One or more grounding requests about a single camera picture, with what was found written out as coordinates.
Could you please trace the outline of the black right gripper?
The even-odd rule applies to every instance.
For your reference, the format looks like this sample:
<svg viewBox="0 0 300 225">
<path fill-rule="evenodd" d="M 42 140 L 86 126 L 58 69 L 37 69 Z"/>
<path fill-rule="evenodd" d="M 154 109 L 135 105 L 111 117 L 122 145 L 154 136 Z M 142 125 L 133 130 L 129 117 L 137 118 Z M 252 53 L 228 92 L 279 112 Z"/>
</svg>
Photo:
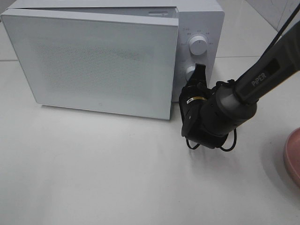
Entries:
<svg viewBox="0 0 300 225">
<path fill-rule="evenodd" d="M 185 138 L 190 149 L 197 149 L 201 145 L 210 149 L 220 148 L 227 140 L 228 135 L 217 137 L 202 127 L 200 110 L 210 94 L 206 82 L 206 66 L 196 63 L 190 81 L 182 88 L 179 97 L 181 136 Z"/>
</svg>

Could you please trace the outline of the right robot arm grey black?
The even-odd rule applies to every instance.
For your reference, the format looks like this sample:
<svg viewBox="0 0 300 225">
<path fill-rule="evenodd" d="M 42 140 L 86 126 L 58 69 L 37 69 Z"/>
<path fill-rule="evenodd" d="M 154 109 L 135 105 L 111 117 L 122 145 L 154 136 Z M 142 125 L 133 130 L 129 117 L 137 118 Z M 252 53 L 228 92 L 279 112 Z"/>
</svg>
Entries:
<svg viewBox="0 0 300 225">
<path fill-rule="evenodd" d="M 206 67 L 196 64 L 179 96 L 181 135 L 186 142 L 223 149 L 229 133 L 252 118 L 257 101 L 300 69 L 300 25 L 291 13 L 259 60 L 237 80 L 206 83 Z"/>
</svg>

